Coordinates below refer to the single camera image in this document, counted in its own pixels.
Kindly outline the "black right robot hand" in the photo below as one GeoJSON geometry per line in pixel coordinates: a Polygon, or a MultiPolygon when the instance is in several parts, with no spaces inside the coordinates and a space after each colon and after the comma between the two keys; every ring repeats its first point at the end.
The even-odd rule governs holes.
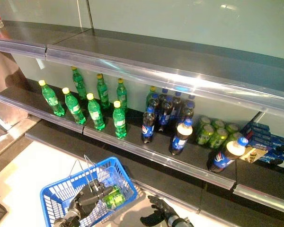
{"type": "Polygon", "coordinates": [[[148,195],[147,197],[152,204],[151,207],[155,210],[149,216],[140,218],[140,221],[144,226],[153,227],[162,221],[166,221],[168,223],[170,217],[178,217],[178,214],[175,212],[175,210],[164,200],[151,195],[148,195]]]}

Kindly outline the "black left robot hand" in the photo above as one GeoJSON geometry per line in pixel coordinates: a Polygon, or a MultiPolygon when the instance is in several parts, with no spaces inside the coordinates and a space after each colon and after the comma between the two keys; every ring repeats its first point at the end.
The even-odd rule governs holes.
{"type": "Polygon", "coordinates": [[[105,187],[97,179],[85,185],[71,201],[68,211],[75,211],[79,219],[90,215],[99,200],[109,195],[114,189],[113,186],[105,187]]]}

